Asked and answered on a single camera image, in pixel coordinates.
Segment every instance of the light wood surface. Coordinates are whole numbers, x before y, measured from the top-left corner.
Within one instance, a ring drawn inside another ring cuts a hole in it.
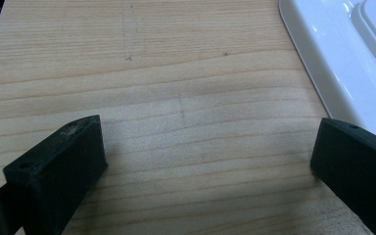
[[[308,167],[325,110],[275,0],[7,0],[2,167],[102,119],[64,234],[368,234]]]

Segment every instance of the white plastic object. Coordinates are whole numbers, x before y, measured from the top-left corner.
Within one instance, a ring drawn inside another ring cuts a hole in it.
[[[376,134],[376,0],[279,0],[331,118]]]

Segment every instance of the wooden table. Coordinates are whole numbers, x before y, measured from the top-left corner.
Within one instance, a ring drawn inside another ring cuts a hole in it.
[[[102,119],[64,234],[368,234],[308,167],[325,110],[275,0],[7,0],[2,167]]]

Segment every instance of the wood grain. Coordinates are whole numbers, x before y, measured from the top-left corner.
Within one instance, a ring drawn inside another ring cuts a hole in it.
[[[64,234],[369,234],[308,160],[326,113],[273,0],[7,0],[1,169],[99,114]]]

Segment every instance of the scratch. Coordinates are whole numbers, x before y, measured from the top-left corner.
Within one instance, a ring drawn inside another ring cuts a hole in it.
[[[134,42],[138,31],[132,0],[125,0],[123,4],[123,37],[124,59],[131,62],[133,58]]]
[[[182,98],[181,94],[178,94],[178,102],[179,102],[179,109],[182,117],[182,124],[185,127],[186,126],[186,117],[185,117],[185,111],[184,108],[182,107]]]

